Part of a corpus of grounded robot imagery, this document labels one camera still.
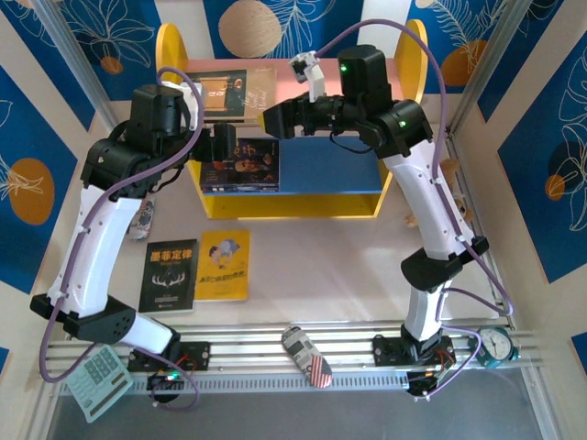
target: blue shelf board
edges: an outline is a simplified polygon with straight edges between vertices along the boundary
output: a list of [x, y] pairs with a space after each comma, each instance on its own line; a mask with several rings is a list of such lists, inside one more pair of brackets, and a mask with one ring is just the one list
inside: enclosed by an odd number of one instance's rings
[[[336, 137], [351, 149], [366, 149], [358, 137]], [[379, 194], [382, 181], [373, 151], [355, 154], [333, 144], [328, 137], [280, 140], [278, 192], [207, 192], [207, 195], [308, 195]]]

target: clock face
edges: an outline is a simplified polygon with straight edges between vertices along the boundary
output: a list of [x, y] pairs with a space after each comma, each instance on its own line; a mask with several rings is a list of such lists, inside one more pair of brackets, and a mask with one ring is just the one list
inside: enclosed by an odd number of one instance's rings
[[492, 358], [505, 360], [509, 356], [512, 350], [512, 341], [509, 337], [494, 328], [483, 328], [480, 335], [485, 350]]

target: wooden shelf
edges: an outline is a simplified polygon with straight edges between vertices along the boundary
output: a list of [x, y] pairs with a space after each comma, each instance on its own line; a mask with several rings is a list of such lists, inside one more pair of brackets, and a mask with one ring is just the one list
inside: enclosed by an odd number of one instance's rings
[[[426, 30], [421, 22], [412, 20], [408, 26], [426, 41]], [[410, 91], [407, 97], [419, 100], [426, 81], [426, 58], [420, 48], [401, 39], [398, 55], [397, 60], [386, 61], [393, 98], [404, 99], [402, 89], [405, 88]], [[156, 63], [158, 69], [173, 66], [185, 72], [272, 66], [276, 70], [276, 102], [307, 92], [307, 84], [297, 82], [288, 60], [188, 60], [183, 39], [172, 24], [164, 24], [159, 30]], [[327, 94], [341, 94], [338, 61], [322, 59], [320, 66], [326, 77]], [[177, 75], [166, 75], [164, 79], [179, 81]], [[238, 136], [250, 137], [239, 133]], [[187, 166], [208, 218], [377, 216], [393, 177], [382, 162], [372, 155], [360, 158], [337, 146], [326, 146], [327, 139], [320, 137], [293, 139], [295, 148], [291, 149], [288, 142], [282, 142], [281, 190], [273, 194], [203, 194], [199, 185], [201, 166], [190, 161]]]

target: yellow book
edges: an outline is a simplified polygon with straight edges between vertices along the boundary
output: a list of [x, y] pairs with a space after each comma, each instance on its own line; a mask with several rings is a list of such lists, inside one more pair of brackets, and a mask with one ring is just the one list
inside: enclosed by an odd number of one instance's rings
[[210, 231], [202, 234], [197, 301], [244, 301], [249, 296], [250, 231]]

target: pink shelf top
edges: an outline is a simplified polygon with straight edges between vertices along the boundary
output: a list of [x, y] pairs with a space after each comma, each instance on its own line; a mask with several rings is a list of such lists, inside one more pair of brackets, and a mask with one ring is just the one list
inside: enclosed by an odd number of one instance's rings
[[[403, 99], [402, 86], [400, 85], [395, 63], [393, 60], [388, 59], [386, 64], [387, 78], [392, 85], [393, 99]], [[187, 71], [223, 71], [270, 65], [275, 67], [277, 71], [277, 92], [275, 95], [277, 103], [308, 91], [307, 84], [300, 84], [295, 80], [287, 59], [189, 60]], [[338, 61], [334, 58], [324, 58], [320, 61], [320, 66], [327, 78], [327, 94], [341, 94]]]

